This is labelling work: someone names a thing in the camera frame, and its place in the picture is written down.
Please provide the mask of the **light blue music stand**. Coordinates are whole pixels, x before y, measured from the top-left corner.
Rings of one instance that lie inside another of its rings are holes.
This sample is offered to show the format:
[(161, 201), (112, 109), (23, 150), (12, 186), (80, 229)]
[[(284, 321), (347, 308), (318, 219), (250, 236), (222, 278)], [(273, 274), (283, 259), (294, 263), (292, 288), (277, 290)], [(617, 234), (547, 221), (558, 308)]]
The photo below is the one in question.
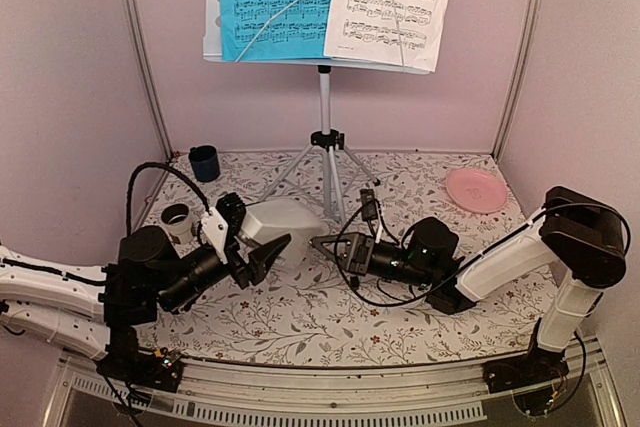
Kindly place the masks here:
[(261, 62), (226, 62), (222, 58), (220, 0), (206, 0), (206, 23), (205, 35), (203, 39), (203, 56), (207, 61), (210, 62), (224, 62), (228, 64), (258, 63), (263, 65), (289, 64), (311, 66), (317, 70), (319, 76), (320, 127), (310, 136), (309, 147), (313, 149), (320, 149), (322, 152), (321, 179), (323, 183), (323, 196), (321, 199), (321, 206), (327, 216), (340, 221), (344, 220), (346, 217), (344, 210), (344, 197), (347, 191), (347, 187), (340, 180), (337, 156), (339, 153), (345, 152), (347, 147), (344, 141), (343, 134), (334, 129), (331, 125), (330, 75), (332, 70), (336, 67), (346, 67), (411, 74), (432, 73), (416, 69), (404, 70), (392, 65), (331, 58), (325, 55), (321, 59), (278, 60)]

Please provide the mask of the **white metronome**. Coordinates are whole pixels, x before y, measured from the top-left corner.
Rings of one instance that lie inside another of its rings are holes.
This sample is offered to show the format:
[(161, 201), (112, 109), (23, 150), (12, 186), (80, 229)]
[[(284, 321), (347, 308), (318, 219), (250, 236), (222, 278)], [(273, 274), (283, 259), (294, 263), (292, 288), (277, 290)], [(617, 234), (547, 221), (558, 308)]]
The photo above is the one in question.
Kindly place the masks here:
[(246, 208), (239, 239), (247, 246), (257, 247), (290, 234), (291, 242), (280, 258), (286, 265), (297, 266), (306, 257), (310, 240), (325, 231), (325, 224), (311, 209), (293, 199), (276, 198)]

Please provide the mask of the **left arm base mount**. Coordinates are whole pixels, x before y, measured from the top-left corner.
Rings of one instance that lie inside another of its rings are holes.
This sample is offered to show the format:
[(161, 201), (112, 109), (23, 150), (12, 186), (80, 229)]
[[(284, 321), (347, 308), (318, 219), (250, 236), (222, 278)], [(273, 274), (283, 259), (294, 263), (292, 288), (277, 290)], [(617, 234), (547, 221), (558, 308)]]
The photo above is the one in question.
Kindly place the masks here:
[(126, 349), (109, 352), (96, 363), (96, 371), (128, 385), (176, 393), (182, 380), (182, 353), (166, 347), (153, 352)]

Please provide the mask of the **blue sheet music page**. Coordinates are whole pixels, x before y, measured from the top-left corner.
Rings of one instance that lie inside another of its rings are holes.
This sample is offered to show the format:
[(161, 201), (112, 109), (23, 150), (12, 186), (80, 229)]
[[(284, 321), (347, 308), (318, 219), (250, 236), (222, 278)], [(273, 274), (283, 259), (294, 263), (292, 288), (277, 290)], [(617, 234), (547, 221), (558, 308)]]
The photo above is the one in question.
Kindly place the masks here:
[(226, 62), (321, 59), (331, 0), (220, 0)]

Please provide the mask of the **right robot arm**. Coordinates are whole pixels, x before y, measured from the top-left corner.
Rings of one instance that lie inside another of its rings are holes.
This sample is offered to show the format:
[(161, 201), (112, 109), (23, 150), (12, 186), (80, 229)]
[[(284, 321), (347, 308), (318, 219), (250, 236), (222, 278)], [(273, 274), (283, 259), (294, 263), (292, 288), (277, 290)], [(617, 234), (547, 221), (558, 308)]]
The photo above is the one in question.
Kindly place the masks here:
[(416, 287), (420, 299), (448, 315), (474, 307), (531, 271), (563, 265), (565, 278), (517, 362), (521, 379), (537, 383), (554, 369), (604, 291), (624, 278), (631, 229), (613, 207), (556, 186), (520, 227), (470, 259), (456, 257), (458, 242), (444, 222), (427, 217), (402, 239), (384, 241), (342, 229), (310, 244), (336, 265), (343, 280), (371, 275)]

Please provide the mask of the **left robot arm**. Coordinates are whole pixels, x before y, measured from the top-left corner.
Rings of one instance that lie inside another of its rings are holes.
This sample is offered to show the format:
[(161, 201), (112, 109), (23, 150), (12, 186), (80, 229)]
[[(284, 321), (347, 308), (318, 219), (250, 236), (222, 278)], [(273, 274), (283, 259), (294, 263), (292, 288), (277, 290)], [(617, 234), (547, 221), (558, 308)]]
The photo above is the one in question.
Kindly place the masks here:
[(220, 250), (200, 245), (179, 255), (165, 231), (146, 226), (120, 241), (118, 259), (73, 266), (1, 249), (1, 323), (14, 325), (92, 359), (99, 373), (157, 386), (182, 373), (181, 353), (139, 345), (136, 328), (160, 311), (188, 310), (226, 278), (245, 289), (261, 283), (289, 246), (285, 233), (242, 257), (228, 237)]

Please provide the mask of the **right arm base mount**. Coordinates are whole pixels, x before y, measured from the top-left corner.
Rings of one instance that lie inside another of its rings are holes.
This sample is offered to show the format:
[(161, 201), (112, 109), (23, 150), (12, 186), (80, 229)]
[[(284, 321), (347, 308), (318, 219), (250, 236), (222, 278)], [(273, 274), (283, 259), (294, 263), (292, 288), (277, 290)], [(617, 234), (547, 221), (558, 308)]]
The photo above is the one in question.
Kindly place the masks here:
[(482, 377), (490, 393), (561, 380), (569, 373), (564, 353), (534, 348), (522, 355), (482, 364)]

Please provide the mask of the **white sheet music page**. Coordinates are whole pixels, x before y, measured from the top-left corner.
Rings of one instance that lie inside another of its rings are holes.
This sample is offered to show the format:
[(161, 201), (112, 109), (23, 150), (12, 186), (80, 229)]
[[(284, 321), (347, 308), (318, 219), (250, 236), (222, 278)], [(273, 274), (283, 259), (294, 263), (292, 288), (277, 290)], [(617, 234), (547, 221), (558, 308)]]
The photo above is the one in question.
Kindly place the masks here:
[(436, 70), (449, 0), (331, 0), (324, 55)]

